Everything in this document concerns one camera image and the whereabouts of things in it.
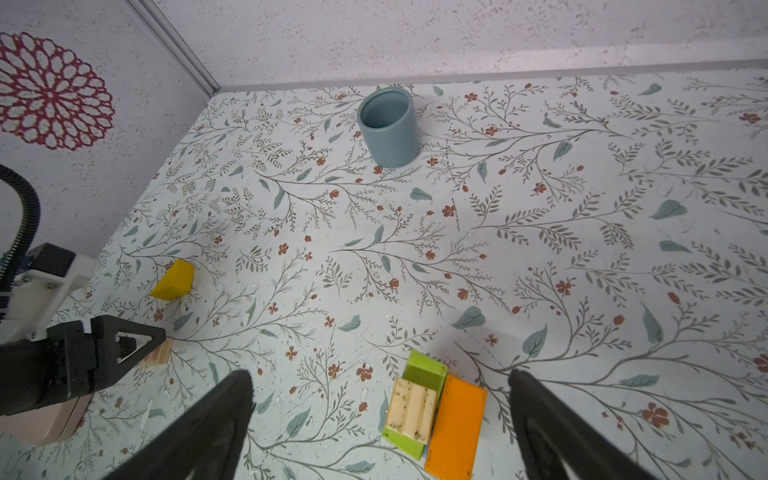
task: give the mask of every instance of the black cable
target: black cable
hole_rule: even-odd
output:
[[[27,180],[5,165],[0,164],[0,180],[11,186],[22,201],[22,224],[18,228],[16,238],[13,240],[5,262],[0,263],[0,320],[5,318],[5,310],[8,308],[10,293],[13,287],[13,279],[22,264],[24,255],[29,251],[35,233],[40,224],[40,200]]]

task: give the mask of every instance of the printed leaf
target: printed leaf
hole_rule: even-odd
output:
[[[476,306],[470,306],[467,310],[462,313],[462,315],[458,318],[458,321],[456,323],[453,323],[451,326],[455,329],[466,329],[471,326],[480,326],[485,324],[485,315],[482,314],[482,311],[476,307]]]
[[[142,242],[141,245],[144,246],[144,247],[149,245],[149,243],[152,241],[152,239],[154,239],[155,235],[157,235],[157,232],[155,232],[155,233],[151,234],[149,237],[147,237],[147,239],[144,242]]]
[[[676,217],[677,215],[685,215],[688,213],[688,209],[684,205],[680,205],[677,200],[665,200],[661,204],[659,210],[651,215],[650,218],[655,220],[662,220],[664,218]]]
[[[348,472],[353,473],[368,473],[371,471],[375,463],[368,463],[365,460],[361,462],[354,463],[352,465],[347,465],[344,467],[344,469]]]
[[[263,402],[256,405],[256,413],[261,415],[262,413],[266,412],[266,409],[270,407],[270,404],[272,403],[272,397],[275,396],[275,392],[270,393],[270,396],[266,398]]]
[[[379,409],[379,433],[384,432],[384,427],[386,427],[386,415],[389,412],[389,400],[387,400],[387,396],[384,395],[384,402],[382,402],[382,406]]]
[[[426,193],[421,188],[414,188],[413,190],[411,190],[411,198],[413,200],[431,200],[432,195]]]
[[[645,312],[643,313],[643,324],[648,331],[648,341],[651,343],[661,343],[664,340],[664,331],[653,313],[643,304]]]
[[[300,182],[300,181],[304,180],[305,178],[307,178],[310,175],[311,171],[312,171],[311,167],[307,168],[305,171],[301,172],[301,175],[296,177],[296,181]]]
[[[530,355],[531,358],[536,358],[541,351],[541,348],[544,346],[546,339],[547,326],[544,325],[543,329],[538,332],[533,332],[527,339],[525,339],[523,342],[523,352]]]
[[[357,327],[360,326],[360,315],[355,315],[352,317],[352,319],[347,323],[346,325],[342,325],[339,327],[339,330],[342,332],[351,332],[354,329],[357,329]]]
[[[210,373],[214,376],[214,383],[219,382],[219,370],[216,368],[216,364],[213,362],[208,362],[208,366],[210,367]]]
[[[672,240],[662,240],[659,242],[659,248],[661,248],[662,252],[688,252],[690,253],[690,250],[688,250],[686,247],[683,247],[679,243],[673,242]]]
[[[661,85],[659,84],[650,84],[650,87],[648,87],[643,93],[640,93],[638,95],[652,95],[656,92],[661,91]]]
[[[178,332],[179,330],[181,330],[181,327],[184,326],[184,324],[188,322],[189,319],[192,317],[192,313],[193,312],[189,312],[174,320],[174,332]]]
[[[631,379],[619,380],[619,383],[623,386],[653,386],[658,380],[658,375],[635,375]]]
[[[571,145],[571,142],[567,142],[567,141],[560,142],[558,147],[554,149],[553,160],[557,160],[558,158],[565,156],[565,154],[571,151],[573,147],[574,146]]]
[[[542,121],[542,124],[544,124],[544,125],[546,125],[548,127],[552,127],[552,128],[560,128],[560,127],[562,127],[562,125],[556,124],[555,122],[550,120],[549,116],[547,116],[547,114],[544,114],[544,121]]]
[[[280,202],[283,201],[283,196],[286,194],[286,191],[283,190],[282,187],[279,187],[280,191],[277,192],[277,195],[275,196],[275,207],[274,210],[277,210],[277,208],[280,206]]]
[[[381,225],[379,228],[376,229],[376,233],[373,234],[373,245],[376,245],[378,242],[382,241],[383,236],[384,236],[384,226]]]
[[[483,183],[485,183],[485,177],[488,175],[488,165],[485,162],[480,162],[480,165],[478,165],[478,173]]]
[[[248,322],[250,322],[250,319],[253,318],[253,312],[255,311],[256,311],[256,300],[254,300],[253,305],[251,305],[250,308],[245,311],[245,313],[248,314]]]
[[[310,409],[305,410],[304,412],[301,412],[299,415],[296,415],[293,417],[293,419],[288,422],[288,429],[286,432],[288,433],[288,436],[290,438],[293,438],[296,436],[297,433],[299,433],[299,430],[301,430],[301,427],[304,426],[304,422],[306,422],[306,417],[310,414]]]

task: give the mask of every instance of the floral pattern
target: floral pattern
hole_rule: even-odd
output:
[[[165,326],[168,363],[65,443],[3,436],[5,477],[98,478],[248,369],[238,478],[426,480],[380,436],[417,349],[488,390],[476,478],[525,477],[513,369],[658,478],[761,478],[765,77],[403,85],[422,149],[396,170],[356,136],[375,87],[217,95],[57,315]],[[192,292],[150,297],[180,258]]]
[[[71,50],[0,33],[0,128],[51,150],[90,147],[112,128],[112,96]]]

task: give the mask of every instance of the ceramic cup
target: ceramic cup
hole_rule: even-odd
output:
[[[357,124],[373,161],[382,167],[402,167],[416,158],[419,126],[407,90],[387,87],[373,92],[357,109]]]

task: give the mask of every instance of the red doily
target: red doily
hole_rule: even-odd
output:
[[[104,80],[47,38],[0,33],[0,128],[51,150],[89,147],[112,128]]]

